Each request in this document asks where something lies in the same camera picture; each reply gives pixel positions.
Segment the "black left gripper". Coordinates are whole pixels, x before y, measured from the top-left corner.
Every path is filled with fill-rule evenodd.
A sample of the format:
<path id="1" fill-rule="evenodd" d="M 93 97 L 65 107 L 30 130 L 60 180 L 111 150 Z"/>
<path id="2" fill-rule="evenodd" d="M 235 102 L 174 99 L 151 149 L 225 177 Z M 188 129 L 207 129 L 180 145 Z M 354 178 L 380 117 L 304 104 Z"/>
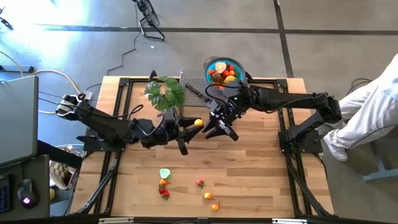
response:
<path id="1" fill-rule="evenodd" d="M 178 118 L 175 107 L 171 107 L 163 111 L 164 129 L 166 130 L 168 137 L 167 142 L 176 140 L 178 148 L 183 156 L 188 154 L 185 143 L 190 142 L 202 129 L 203 126 L 194 126 L 187 128 L 195 124 L 195 121 L 200 119 L 199 117 L 184 117 Z"/>

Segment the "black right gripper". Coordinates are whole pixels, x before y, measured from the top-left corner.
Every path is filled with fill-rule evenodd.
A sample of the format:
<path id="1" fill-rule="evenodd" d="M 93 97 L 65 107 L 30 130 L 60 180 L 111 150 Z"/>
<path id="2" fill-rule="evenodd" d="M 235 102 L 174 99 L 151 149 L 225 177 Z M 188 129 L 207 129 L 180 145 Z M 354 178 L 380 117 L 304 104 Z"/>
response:
<path id="1" fill-rule="evenodd" d="M 232 128 L 232 123 L 241 117 L 237 108 L 232 107 L 232 111 L 221 106 L 216 100 L 208 103 L 209 119 L 205 123 L 203 133 L 209 131 L 205 138 L 210 139 L 217 136 L 229 136 L 233 141 L 239 139 L 238 134 Z"/>

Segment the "black kitchen knife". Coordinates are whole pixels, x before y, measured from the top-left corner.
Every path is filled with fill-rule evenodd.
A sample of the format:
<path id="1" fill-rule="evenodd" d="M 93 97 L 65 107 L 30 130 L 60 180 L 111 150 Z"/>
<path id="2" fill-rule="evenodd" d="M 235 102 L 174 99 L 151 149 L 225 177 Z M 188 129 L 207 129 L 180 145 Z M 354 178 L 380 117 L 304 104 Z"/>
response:
<path id="1" fill-rule="evenodd" d="M 209 98 L 207 98 L 206 96 L 204 96 L 203 94 L 201 94 L 198 90 L 196 90 L 194 87 L 192 87 L 191 85 L 189 85 L 188 83 L 185 84 L 185 87 L 188 88 L 194 95 L 196 95 L 199 99 L 201 99 L 202 101 L 204 101 L 206 104 L 208 104 L 209 102 L 211 102 L 211 100 Z"/>

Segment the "blue grey collapsible colander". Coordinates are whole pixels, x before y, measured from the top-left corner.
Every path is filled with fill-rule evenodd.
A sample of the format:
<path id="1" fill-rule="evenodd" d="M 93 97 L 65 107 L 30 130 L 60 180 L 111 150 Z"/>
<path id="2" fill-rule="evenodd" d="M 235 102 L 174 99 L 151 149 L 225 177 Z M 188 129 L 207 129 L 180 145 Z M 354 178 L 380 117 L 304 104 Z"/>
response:
<path id="1" fill-rule="evenodd" d="M 208 74 L 209 70 L 215 70 L 215 63 L 216 62 L 225 62 L 227 64 L 227 69 L 225 71 L 230 71 L 229 70 L 229 66 L 233 65 L 235 67 L 235 69 L 233 70 L 235 73 L 235 77 L 236 80 L 233 81 L 233 83 L 237 83 L 237 84 L 242 84 L 242 85 L 247 85 L 248 81 L 246 79 L 245 76 L 245 69 L 244 67 L 235 59 L 233 58 L 229 58 L 229 57 L 217 57 L 217 56 L 213 56 L 210 57 L 208 59 L 206 59 L 203 63 L 203 68 L 205 71 L 205 78 L 208 81 L 209 85 L 213 85 L 210 88 L 218 93 L 222 93 L 224 86 L 225 85 L 229 85 L 229 83 L 224 84 L 224 79 L 225 77 L 223 76 L 223 74 L 221 73 L 221 75 L 223 76 L 222 82 L 221 83 L 213 83 L 211 80 L 211 75 Z"/>

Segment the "green plant in white pot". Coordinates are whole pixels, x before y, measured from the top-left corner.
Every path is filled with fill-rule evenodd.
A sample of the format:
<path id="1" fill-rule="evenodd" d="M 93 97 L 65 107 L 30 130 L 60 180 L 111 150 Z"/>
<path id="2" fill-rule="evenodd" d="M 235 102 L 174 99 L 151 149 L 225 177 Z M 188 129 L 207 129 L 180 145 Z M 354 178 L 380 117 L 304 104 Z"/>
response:
<path id="1" fill-rule="evenodd" d="M 147 84 L 144 94 L 151 105 L 158 111 L 168 110 L 172 107 L 181 107 L 185 102 L 185 88 L 172 77 L 159 77 L 165 83 L 165 91 L 162 92 L 161 84 L 151 81 Z"/>

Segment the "grey perforated metal shelf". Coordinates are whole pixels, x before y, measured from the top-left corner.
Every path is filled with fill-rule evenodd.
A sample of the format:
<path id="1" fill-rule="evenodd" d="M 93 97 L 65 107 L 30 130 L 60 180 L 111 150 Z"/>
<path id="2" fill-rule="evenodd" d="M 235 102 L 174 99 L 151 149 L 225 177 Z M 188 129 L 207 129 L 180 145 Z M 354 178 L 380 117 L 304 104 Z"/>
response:
<path id="1" fill-rule="evenodd" d="M 185 88 L 185 101 L 183 106 L 206 107 L 206 102 L 204 100 L 185 87 L 186 84 L 189 84 L 203 96 L 211 99 L 205 93 L 205 88 L 208 86 L 208 81 L 205 78 L 205 73 L 203 70 L 181 70 L 180 84 Z"/>

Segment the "black floor fan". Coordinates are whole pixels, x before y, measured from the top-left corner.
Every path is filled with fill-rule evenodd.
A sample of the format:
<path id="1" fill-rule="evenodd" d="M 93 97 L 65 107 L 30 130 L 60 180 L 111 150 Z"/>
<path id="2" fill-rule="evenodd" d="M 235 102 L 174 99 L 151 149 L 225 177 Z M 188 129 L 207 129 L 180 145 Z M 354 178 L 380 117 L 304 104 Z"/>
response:
<path id="1" fill-rule="evenodd" d="M 148 39 L 164 41 L 165 35 L 159 30 L 160 21 L 155 12 L 155 9 L 153 8 L 151 1 L 150 0 L 132 0 L 132 1 L 143 15 L 143 18 L 139 21 L 139 28 L 141 30 L 141 34 Z M 160 37 L 147 35 L 144 30 L 143 22 L 146 22 L 150 28 L 158 32 L 160 34 Z"/>

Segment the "checkered bag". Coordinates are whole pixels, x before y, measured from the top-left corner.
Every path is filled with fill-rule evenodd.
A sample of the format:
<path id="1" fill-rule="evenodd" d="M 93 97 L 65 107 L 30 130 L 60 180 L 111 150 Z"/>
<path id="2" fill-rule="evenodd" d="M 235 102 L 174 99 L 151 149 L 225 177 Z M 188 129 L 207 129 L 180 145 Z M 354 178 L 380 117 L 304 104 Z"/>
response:
<path id="1" fill-rule="evenodd" d="M 49 164 L 50 179 L 60 190 L 71 190 L 79 176 L 79 171 L 55 161 Z"/>

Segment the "black desk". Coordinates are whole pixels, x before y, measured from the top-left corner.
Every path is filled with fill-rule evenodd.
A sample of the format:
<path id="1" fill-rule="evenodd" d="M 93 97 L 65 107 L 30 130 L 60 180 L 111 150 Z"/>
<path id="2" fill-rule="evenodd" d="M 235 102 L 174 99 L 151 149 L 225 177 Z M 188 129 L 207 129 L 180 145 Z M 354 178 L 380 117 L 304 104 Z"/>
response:
<path id="1" fill-rule="evenodd" d="M 76 154 L 63 151 L 45 142 L 38 142 L 37 155 L 23 161 L 0 166 L 0 175 L 12 175 L 12 210 L 0 213 L 1 223 L 37 221 L 50 217 L 49 161 L 64 163 L 75 169 L 80 169 L 83 158 Z M 34 208 L 24 208 L 17 198 L 17 186 L 24 179 L 32 179 L 40 196 L 40 201 Z"/>

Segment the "person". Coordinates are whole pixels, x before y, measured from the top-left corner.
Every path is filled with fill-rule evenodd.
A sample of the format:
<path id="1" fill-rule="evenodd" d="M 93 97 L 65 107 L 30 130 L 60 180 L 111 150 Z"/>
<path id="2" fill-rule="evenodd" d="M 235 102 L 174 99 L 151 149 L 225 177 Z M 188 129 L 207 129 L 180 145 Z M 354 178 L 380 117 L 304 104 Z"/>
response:
<path id="1" fill-rule="evenodd" d="M 341 119 L 330 123 L 323 138 L 331 155 L 348 160 L 347 152 L 375 141 L 398 126 L 398 54 L 379 77 L 339 101 Z"/>

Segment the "black computer mouse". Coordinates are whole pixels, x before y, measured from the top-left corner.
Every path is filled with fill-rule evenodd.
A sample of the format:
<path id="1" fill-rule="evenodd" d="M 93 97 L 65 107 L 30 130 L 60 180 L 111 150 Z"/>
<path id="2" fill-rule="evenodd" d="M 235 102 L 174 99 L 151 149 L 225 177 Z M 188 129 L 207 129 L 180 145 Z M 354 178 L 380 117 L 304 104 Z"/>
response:
<path id="1" fill-rule="evenodd" d="M 16 190 L 17 198 L 24 208 L 34 208 L 40 201 L 40 196 L 32 179 L 24 179 Z"/>

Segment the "black keyboard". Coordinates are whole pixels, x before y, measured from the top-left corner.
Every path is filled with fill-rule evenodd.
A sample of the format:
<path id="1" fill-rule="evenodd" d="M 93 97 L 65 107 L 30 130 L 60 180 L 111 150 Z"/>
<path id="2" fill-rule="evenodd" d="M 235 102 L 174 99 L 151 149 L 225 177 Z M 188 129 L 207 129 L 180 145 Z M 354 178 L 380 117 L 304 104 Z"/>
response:
<path id="1" fill-rule="evenodd" d="M 12 175 L 0 175 L 0 213 L 12 210 Z"/>

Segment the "black stand foot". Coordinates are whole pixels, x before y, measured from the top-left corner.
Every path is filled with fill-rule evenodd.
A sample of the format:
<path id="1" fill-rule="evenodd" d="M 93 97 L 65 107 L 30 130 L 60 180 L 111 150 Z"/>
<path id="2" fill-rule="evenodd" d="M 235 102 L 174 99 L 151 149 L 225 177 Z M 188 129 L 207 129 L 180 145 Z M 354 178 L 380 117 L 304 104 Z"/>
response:
<path id="1" fill-rule="evenodd" d="M 3 19 L 2 17 L 0 17 L 0 22 L 10 30 L 14 29 L 13 26 L 7 20 Z"/>

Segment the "silver bracket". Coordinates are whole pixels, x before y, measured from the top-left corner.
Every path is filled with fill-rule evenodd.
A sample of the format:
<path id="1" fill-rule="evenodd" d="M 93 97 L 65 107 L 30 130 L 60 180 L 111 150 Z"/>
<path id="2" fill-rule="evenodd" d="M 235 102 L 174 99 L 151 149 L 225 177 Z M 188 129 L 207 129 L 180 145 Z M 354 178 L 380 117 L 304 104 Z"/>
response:
<path id="1" fill-rule="evenodd" d="M 308 224 L 306 219 L 273 218 L 272 224 Z"/>
<path id="2" fill-rule="evenodd" d="M 124 223 L 134 223 L 132 217 L 108 217 L 100 218 L 98 224 L 124 224 Z"/>

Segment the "grey metal table frame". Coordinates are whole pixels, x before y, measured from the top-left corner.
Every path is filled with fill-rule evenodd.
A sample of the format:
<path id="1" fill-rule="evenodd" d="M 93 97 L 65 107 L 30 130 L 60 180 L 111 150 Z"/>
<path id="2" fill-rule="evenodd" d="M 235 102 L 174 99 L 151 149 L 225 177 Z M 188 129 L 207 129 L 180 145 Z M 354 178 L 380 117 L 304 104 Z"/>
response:
<path id="1" fill-rule="evenodd" d="M 398 177 L 398 139 L 393 134 L 370 143 L 377 171 L 364 175 L 365 182 Z"/>

